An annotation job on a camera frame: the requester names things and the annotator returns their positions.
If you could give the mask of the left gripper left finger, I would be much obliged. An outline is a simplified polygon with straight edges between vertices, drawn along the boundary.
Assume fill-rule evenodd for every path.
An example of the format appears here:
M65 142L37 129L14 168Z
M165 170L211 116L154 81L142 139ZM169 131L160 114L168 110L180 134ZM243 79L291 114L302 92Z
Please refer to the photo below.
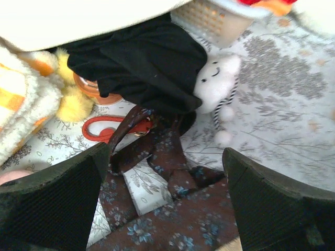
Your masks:
M1 185L1 250L86 250L110 147Z

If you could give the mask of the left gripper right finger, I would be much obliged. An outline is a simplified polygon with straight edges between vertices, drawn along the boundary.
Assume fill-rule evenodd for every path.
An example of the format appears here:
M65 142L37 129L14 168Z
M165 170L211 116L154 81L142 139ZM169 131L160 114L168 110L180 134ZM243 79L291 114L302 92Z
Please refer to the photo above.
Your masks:
M229 147L222 163L243 250L334 250L334 192Z

